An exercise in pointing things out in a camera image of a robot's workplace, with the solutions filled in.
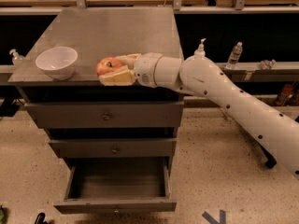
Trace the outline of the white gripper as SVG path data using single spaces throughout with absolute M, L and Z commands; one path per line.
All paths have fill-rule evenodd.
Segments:
M 145 87 L 156 88 L 154 73 L 157 63 L 162 58 L 161 53 L 133 53 L 116 56 L 123 65 L 113 72 L 101 75 L 99 81 L 104 86 L 131 86 L 135 83 L 135 77 L 138 83 Z

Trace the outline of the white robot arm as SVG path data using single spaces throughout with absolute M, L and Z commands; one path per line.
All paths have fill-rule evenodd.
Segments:
M 203 51 L 183 61 L 161 53 L 102 59 L 101 84 L 167 88 L 203 96 L 220 106 L 293 176 L 299 173 L 299 123 L 238 88 Z

